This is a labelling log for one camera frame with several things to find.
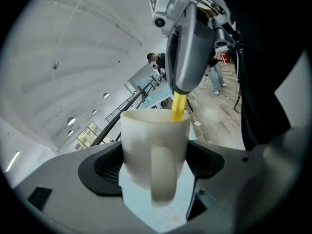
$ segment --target grate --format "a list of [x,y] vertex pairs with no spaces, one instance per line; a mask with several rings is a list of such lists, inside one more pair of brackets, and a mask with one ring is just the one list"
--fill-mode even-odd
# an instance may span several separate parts
[[122,147],[111,150],[109,153],[99,157],[94,162],[94,170],[103,179],[118,184],[119,171],[123,164]]

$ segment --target green plant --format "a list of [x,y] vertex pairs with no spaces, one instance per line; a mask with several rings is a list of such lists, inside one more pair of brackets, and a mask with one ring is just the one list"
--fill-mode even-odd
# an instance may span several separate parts
[[88,138],[86,136],[82,136],[80,141],[84,144],[87,142],[87,140]]

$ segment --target gray machine surface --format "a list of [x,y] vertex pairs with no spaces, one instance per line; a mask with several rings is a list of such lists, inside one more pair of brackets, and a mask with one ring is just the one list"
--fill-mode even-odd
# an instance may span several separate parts
[[[306,148],[309,134],[307,129],[292,129],[252,152],[191,141],[205,152],[222,156],[224,166],[212,177],[195,176],[188,222],[170,233],[234,233],[254,224],[282,199],[296,179],[303,156],[300,150]],[[294,152],[292,140],[298,136],[303,141]],[[87,157],[108,153],[120,145],[118,141],[55,157],[28,176],[15,192],[25,200],[36,187],[51,189],[42,214],[59,231],[62,228],[68,233],[154,233],[123,204],[122,197],[98,196],[78,176],[78,168]]]

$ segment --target white mug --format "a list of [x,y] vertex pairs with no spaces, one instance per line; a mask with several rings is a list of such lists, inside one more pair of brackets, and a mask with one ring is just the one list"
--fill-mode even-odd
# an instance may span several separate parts
[[172,111],[137,109],[121,114],[125,169],[133,183],[151,191],[154,205],[169,204],[176,194],[189,139],[191,118],[172,121]]

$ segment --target window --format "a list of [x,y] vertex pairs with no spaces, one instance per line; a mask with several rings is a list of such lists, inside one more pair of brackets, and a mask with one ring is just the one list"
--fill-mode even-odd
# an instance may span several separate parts
[[[77,138],[71,143],[72,146],[77,150],[82,150],[90,147],[97,136],[102,132],[102,130],[94,123],[91,122],[86,129],[84,129]],[[113,141],[109,136],[106,136],[101,144],[109,143]]]

